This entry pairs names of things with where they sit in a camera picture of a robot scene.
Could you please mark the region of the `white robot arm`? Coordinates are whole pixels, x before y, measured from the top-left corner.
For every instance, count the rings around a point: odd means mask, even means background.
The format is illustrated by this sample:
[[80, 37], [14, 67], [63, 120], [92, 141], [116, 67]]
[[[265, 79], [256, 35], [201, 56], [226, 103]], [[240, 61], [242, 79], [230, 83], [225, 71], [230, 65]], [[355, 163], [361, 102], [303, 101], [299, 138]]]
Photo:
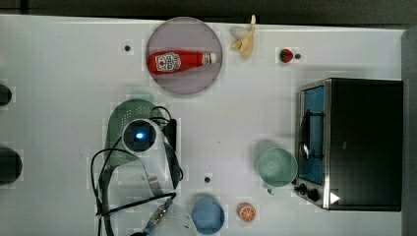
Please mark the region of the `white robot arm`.
[[100, 236], [197, 236], [190, 214], [174, 203], [182, 180], [174, 148], [150, 119], [121, 128], [99, 174]]

